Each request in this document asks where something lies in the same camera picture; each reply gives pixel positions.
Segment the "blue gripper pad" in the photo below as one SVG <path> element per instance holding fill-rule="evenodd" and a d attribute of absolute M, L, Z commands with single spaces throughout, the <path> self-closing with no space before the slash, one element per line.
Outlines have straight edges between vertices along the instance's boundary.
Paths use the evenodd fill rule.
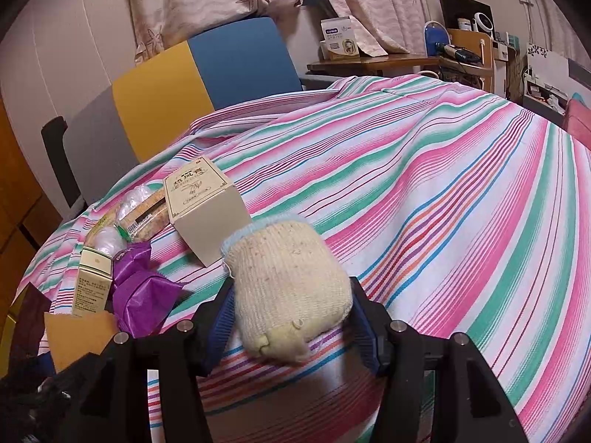
<path fill-rule="evenodd" d="M 359 350 L 361 361 L 369 371 L 377 375 L 379 361 L 376 336 L 355 295 L 353 296 L 353 308 L 351 309 L 351 323 L 353 324 L 355 344 Z"/>
<path fill-rule="evenodd" d="M 208 334 L 208 353 L 203 362 L 204 369 L 211 372 L 222 359 L 222 354 L 228 343 L 228 338 L 234 325 L 234 286 L 228 290 L 222 302 L 218 315 Z"/>
<path fill-rule="evenodd" d="M 357 278 L 351 277 L 351 291 L 350 319 L 361 360 L 374 375 L 382 376 L 388 370 L 394 349 L 388 340 L 392 319 L 383 305 L 367 298 Z"/>

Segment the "product box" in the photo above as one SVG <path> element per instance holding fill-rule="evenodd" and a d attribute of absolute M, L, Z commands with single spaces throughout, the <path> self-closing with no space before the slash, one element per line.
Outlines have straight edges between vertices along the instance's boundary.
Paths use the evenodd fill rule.
<path fill-rule="evenodd" d="M 492 47 L 495 60 L 509 61 L 509 50 L 506 45 L 499 42 L 493 42 Z"/>
<path fill-rule="evenodd" d="M 355 32 L 348 16 L 322 20 L 320 25 L 331 60 L 359 57 Z"/>
<path fill-rule="evenodd" d="M 93 248 L 82 248 L 72 315 L 87 316 L 105 309 L 113 283 L 113 261 Z"/>
<path fill-rule="evenodd" d="M 179 168 L 164 187 L 170 223 L 205 266 L 222 257 L 226 238 L 251 222 L 234 183 L 209 158 Z"/>

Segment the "blue chair backrest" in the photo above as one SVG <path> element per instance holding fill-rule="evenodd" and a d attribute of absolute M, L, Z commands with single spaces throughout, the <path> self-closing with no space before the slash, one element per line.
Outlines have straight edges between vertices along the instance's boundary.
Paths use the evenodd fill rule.
<path fill-rule="evenodd" d="M 270 18 L 229 23 L 190 38 L 188 45 L 216 110 L 302 89 Z"/>
<path fill-rule="evenodd" d="M 437 43 L 448 45 L 450 43 L 449 34 L 441 25 L 429 22 L 425 25 L 425 46 L 427 47 L 428 56 L 437 54 L 435 49 Z"/>

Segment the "striped bedsheet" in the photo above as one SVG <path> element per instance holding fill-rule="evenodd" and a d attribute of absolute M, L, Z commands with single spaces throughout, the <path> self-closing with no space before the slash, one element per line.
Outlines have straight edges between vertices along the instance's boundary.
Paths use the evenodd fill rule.
<path fill-rule="evenodd" d="M 495 95 L 415 75 L 243 103 L 195 121 L 60 227 L 21 286 L 70 312 L 93 224 L 128 189 L 158 187 L 201 154 L 236 182 L 254 219 L 306 217 L 393 318 L 434 336 L 468 333 L 530 441 L 559 440 L 590 384 L 591 155 L 578 141 Z M 212 299 L 226 273 L 221 261 L 201 268 L 172 227 L 152 244 L 159 271 L 187 295 L 165 330 Z M 367 441 L 383 383 L 346 325 L 311 346 L 309 363 L 275 366 L 250 359 L 234 332 L 199 381 L 214 440 Z M 162 441 L 157 372 L 148 388 Z M 423 441 L 432 405 L 426 391 Z"/>

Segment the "cream knitted sock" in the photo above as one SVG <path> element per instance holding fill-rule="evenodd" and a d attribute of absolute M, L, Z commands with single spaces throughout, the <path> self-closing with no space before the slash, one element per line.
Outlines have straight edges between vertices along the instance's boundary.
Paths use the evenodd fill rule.
<path fill-rule="evenodd" d="M 228 238 L 222 254 L 242 343 L 256 356 L 305 361 L 307 342 L 351 310 L 347 273 L 301 217 L 256 221 Z"/>

